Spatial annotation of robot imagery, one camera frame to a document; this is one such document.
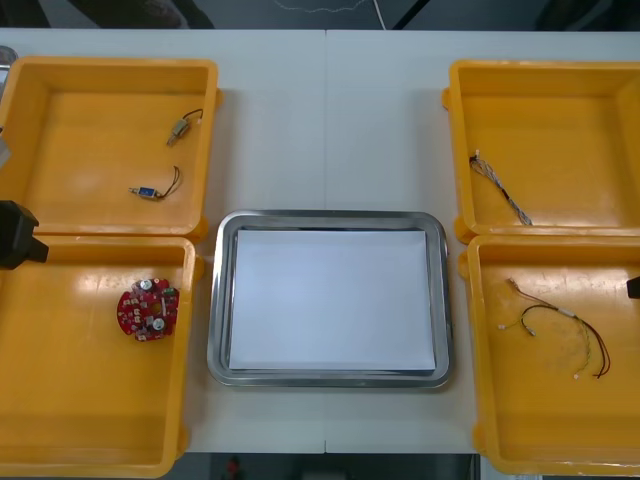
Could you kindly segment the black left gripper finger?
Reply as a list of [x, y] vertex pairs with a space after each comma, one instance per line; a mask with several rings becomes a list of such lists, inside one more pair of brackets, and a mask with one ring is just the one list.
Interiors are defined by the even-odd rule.
[[1, 238], [30, 238], [39, 221], [25, 207], [12, 200], [1, 201]]
[[48, 254], [49, 247], [35, 237], [2, 240], [1, 269], [14, 270], [27, 261], [45, 263]]

